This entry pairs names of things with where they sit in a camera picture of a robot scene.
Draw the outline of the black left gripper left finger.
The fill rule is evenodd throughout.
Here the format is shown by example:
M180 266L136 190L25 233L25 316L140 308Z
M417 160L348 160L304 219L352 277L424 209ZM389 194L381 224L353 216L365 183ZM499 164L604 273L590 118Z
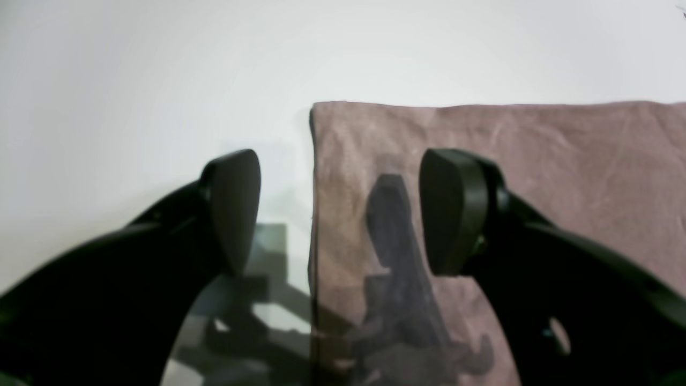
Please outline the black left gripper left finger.
M29 274L2 295L2 374L26 385L160 384L199 293L243 272L259 197L256 152L231 152L122 229Z

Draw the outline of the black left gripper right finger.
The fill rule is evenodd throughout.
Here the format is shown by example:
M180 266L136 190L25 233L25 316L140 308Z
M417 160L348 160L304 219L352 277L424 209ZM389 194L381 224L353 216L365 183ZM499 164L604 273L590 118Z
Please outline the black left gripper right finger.
M508 190L498 166L428 149L419 173L436 276L475 279L523 385L684 385L684 297Z

